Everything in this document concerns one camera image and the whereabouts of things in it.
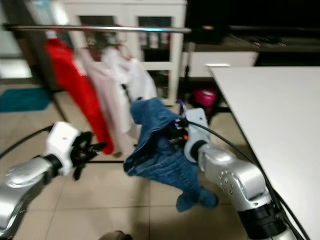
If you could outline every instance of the cabinet door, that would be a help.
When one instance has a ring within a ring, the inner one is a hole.
[[[128,5],[127,12],[131,27],[181,28],[185,23],[185,5],[182,4]],[[153,76],[160,97],[172,105],[177,97],[183,34],[132,32],[128,39],[132,54]]]
[[[65,9],[71,25],[125,25],[124,5],[121,4],[65,4]],[[120,32],[71,32],[75,48],[92,45],[98,53],[123,41],[125,37],[125,34]]]

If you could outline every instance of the tiled floor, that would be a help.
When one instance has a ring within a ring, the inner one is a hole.
[[[11,86],[0,85],[0,92],[7,88]],[[57,98],[78,129],[90,129],[66,93],[58,93]],[[41,112],[1,113],[0,150],[58,120],[52,104]],[[210,127],[242,149],[247,148],[229,113],[219,114]],[[46,137],[47,133],[42,133],[1,159],[0,179],[9,167],[41,154]],[[226,147],[215,137],[212,141]],[[113,156],[97,157],[97,160],[107,159],[122,160]],[[122,230],[135,240],[245,240],[245,231],[227,196],[202,174],[199,178],[219,196],[219,206],[194,207],[178,213],[175,205],[180,190],[128,177],[121,164],[89,164],[77,182],[71,175],[54,179],[30,205],[14,239],[98,240],[109,231]]]

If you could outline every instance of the cable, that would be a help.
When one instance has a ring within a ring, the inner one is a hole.
[[[0,159],[2,159],[5,155],[7,155],[9,152],[11,152],[13,149],[15,149],[16,147],[20,146],[21,144],[23,144],[24,142],[28,141],[29,139],[35,137],[36,135],[44,132],[44,131],[48,131],[50,132],[51,129],[53,128],[53,125],[50,126],[46,126],[42,129],[39,129],[38,131],[35,131],[33,133],[31,133],[30,135],[24,137],[23,139],[17,141],[15,144],[11,145],[10,147],[8,147],[1,155],[0,155]]]
[[[186,122],[188,124],[197,126],[201,129],[204,129],[206,131],[208,131],[209,133],[215,135],[217,138],[221,139],[222,141],[224,141],[226,144],[228,144],[229,146],[231,146],[233,149],[235,149],[238,153],[240,153],[246,160],[248,160],[249,162],[257,165],[257,167],[260,169],[264,179],[265,179],[265,184],[267,185],[267,188],[269,190],[269,193],[271,195],[271,198],[273,200],[273,202],[278,201],[279,202],[279,208],[278,210],[282,209],[282,206],[280,205],[280,203],[282,203],[284,205],[284,207],[287,209],[287,211],[289,212],[289,214],[292,216],[293,220],[295,221],[295,223],[298,225],[299,229],[301,230],[301,232],[304,235],[304,238],[306,240],[311,240],[307,234],[307,232],[305,231],[305,229],[303,228],[303,226],[301,225],[301,223],[299,222],[299,220],[297,219],[297,217],[295,216],[295,214],[293,213],[293,211],[290,209],[290,207],[288,206],[288,204],[285,202],[285,200],[280,196],[280,194],[272,187],[265,171],[263,170],[261,164],[259,163],[259,161],[257,160],[256,162],[254,162],[252,159],[250,159],[250,157],[248,157],[243,151],[241,151],[236,145],[234,145],[232,142],[230,142],[229,140],[225,139],[223,136],[221,136],[220,134],[218,134],[217,132],[211,130],[210,128],[207,128],[205,126],[202,126],[201,124],[198,124],[196,122],[192,122],[192,121],[188,121],[186,119]],[[288,217],[285,216],[284,218],[285,223],[289,226],[289,228],[292,230],[294,236],[297,238],[297,240],[304,240],[304,238],[300,235],[300,233],[296,230],[296,228],[292,225],[292,223],[289,221]]]

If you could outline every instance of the robotic arm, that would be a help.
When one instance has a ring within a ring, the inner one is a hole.
[[[185,113],[188,121],[208,127],[201,108]],[[295,240],[274,204],[264,176],[254,164],[236,158],[213,144],[209,133],[190,125],[184,154],[195,162],[207,179],[231,199],[250,240]],[[92,134],[79,132],[66,122],[57,122],[47,139],[44,156],[9,169],[0,184],[0,240],[16,234],[30,202],[58,175],[67,176],[75,168],[78,180],[85,164],[97,156],[104,143],[91,145]]]
[[[104,143],[91,144],[92,133],[79,132],[66,122],[56,122],[46,142],[44,156],[9,169],[0,184],[0,239],[12,239],[28,206],[56,176],[75,168],[78,180],[85,164],[97,156]]]

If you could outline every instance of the blue jeans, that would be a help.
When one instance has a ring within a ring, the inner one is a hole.
[[[123,164],[129,176],[139,176],[183,191],[176,207],[179,212],[195,204],[213,208],[218,198],[198,181],[198,166],[190,162],[183,149],[176,150],[169,143],[164,128],[179,115],[168,110],[159,98],[136,100],[131,105],[136,124],[142,125],[135,151]]]

